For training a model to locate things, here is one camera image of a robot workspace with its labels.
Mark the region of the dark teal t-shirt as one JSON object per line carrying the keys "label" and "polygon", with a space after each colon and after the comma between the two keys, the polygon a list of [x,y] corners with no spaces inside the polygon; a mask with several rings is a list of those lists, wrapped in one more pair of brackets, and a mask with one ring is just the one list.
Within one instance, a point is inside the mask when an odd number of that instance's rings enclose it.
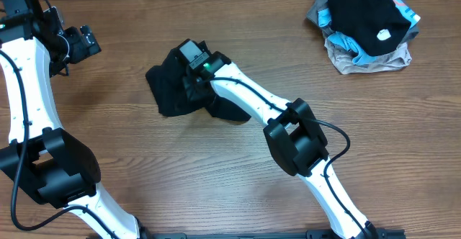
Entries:
{"label": "dark teal t-shirt", "polygon": [[165,117],[177,117],[204,108],[215,118],[247,122],[251,116],[233,102],[215,93],[206,80],[214,76],[212,65],[230,63],[224,54],[211,53],[206,42],[185,40],[170,50],[159,66],[146,73],[146,80]]}

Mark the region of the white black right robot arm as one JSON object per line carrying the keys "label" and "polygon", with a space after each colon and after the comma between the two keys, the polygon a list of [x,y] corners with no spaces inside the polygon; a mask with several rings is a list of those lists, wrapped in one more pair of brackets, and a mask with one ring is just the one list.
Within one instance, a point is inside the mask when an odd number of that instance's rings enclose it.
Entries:
{"label": "white black right robot arm", "polygon": [[341,185],[326,149],[323,127],[342,133],[340,128],[316,119],[302,99],[290,102],[268,92],[220,52],[211,53],[187,39],[178,53],[189,79],[186,88],[214,91],[257,120],[274,161],[305,182],[338,238],[378,238],[375,227]]}

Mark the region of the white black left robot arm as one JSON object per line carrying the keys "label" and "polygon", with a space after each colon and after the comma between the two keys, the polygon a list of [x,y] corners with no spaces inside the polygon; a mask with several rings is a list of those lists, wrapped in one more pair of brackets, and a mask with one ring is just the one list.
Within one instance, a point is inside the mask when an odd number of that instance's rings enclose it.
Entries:
{"label": "white black left robot arm", "polygon": [[38,204],[80,217],[101,238],[147,238],[148,231],[110,196],[95,155],[61,124],[50,80],[99,53],[90,27],[63,26],[44,0],[1,0],[1,68],[9,100],[9,144],[1,170]]}

